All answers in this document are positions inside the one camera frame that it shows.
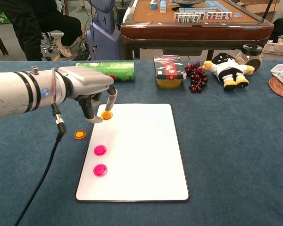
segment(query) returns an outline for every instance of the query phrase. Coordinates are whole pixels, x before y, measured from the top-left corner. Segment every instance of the pink disc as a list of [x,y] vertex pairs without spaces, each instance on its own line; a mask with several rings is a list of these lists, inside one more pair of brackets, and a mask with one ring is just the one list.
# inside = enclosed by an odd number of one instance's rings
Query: pink disc
[[107,173],[107,167],[104,164],[96,165],[93,169],[94,175],[102,177]]
[[104,145],[99,145],[94,148],[94,153],[96,155],[103,155],[104,153],[106,153],[106,151],[107,149]]

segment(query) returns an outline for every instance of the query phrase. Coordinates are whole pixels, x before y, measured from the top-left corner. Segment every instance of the blue tablecloth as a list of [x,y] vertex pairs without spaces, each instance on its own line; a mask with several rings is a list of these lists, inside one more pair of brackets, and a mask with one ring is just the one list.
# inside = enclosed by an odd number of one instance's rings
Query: blue tablecloth
[[[170,103],[191,198],[178,203],[80,203],[75,193],[92,125],[78,103],[60,105],[68,133],[25,214],[25,226],[283,226],[283,98],[270,90],[264,61],[245,89],[224,92],[209,74],[201,94],[185,81],[161,89],[152,61],[135,62],[135,81],[116,83],[117,103]],[[0,62],[0,72],[75,62]],[[105,102],[107,95],[102,96]],[[50,108],[0,120],[0,226],[13,225],[39,181],[57,128]]]

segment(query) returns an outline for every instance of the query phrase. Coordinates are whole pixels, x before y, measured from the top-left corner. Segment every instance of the dark grapes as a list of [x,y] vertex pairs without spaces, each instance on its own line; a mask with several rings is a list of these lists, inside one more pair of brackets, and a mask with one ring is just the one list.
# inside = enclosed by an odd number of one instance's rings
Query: dark grapes
[[200,84],[201,87],[206,86],[206,83],[204,81],[201,81],[199,84]]
[[204,79],[204,78],[207,77],[207,74],[203,73],[200,77],[201,77],[202,79]]
[[192,87],[192,88],[191,88],[191,93],[196,93],[196,91],[197,91],[197,88],[196,88],[196,87]]
[[196,91],[197,91],[198,93],[201,93],[201,87],[200,87],[200,86],[197,86],[197,87],[196,87]]
[[202,67],[198,67],[198,68],[197,68],[197,72],[198,72],[198,73],[201,73],[201,72],[202,72]]
[[208,78],[203,78],[203,79],[201,79],[201,80],[204,81],[205,83],[208,82]]
[[201,93],[202,88],[206,86],[208,76],[200,66],[200,62],[195,64],[188,63],[184,69],[187,76],[191,79],[191,85],[189,86],[191,93]]
[[191,84],[197,85],[197,84],[198,84],[198,81],[196,81],[196,80],[191,80]]

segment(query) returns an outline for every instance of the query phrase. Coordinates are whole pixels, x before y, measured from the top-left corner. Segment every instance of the green chip can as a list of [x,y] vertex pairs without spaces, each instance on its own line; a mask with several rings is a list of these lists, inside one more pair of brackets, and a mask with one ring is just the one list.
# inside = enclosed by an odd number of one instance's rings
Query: green chip can
[[134,80],[134,62],[77,63],[76,66],[92,68],[112,77],[114,81]]

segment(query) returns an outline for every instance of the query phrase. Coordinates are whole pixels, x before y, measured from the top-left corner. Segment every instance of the round woven mat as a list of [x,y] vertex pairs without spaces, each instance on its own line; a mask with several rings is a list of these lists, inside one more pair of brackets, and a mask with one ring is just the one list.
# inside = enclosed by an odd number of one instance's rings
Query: round woven mat
[[283,84],[276,77],[271,78],[268,84],[273,92],[283,97]]

